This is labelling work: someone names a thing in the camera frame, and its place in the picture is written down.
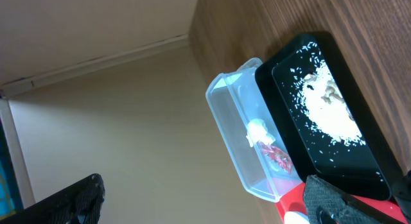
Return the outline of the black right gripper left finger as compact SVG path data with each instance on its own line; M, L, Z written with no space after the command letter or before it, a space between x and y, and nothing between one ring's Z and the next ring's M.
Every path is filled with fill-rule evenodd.
M1 220L1 224L97 224L104 201L103 179L94 173Z

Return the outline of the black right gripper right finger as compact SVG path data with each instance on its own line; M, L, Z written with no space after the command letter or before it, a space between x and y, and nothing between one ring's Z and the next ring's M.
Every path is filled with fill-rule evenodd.
M310 223L399 223L400 221L366 204L354 195L371 198L393 198L401 214L410 223L410 175L394 182L391 189L386 183L376 184L363 180L349 180L333 185L317 175L306 178L303 202Z

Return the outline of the large light blue plate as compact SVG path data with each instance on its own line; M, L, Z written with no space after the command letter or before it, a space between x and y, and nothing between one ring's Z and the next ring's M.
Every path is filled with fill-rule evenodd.
M310 224L307 215L301 212L288 211L283 217L284 224Z

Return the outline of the red snack wrapper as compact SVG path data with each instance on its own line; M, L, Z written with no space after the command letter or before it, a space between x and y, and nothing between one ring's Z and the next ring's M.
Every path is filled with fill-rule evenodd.
M273 144L258 142L262 154L268 159L268 165L274 171L284 171L290 174L292 172L292 161L290 156L282 149Z

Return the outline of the white tissue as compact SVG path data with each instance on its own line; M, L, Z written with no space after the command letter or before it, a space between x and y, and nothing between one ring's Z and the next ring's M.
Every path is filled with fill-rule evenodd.
M262 119L253 119L247 124L246 138L251 148L258 142L266 145L275 142L275 137L268 132L265 122Z

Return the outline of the food scraps rice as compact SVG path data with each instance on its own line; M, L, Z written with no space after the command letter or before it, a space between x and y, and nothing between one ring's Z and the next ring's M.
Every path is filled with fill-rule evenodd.
M335 167L338 157L366 145L317 42L298 45L284 68L281 89L315 163Z

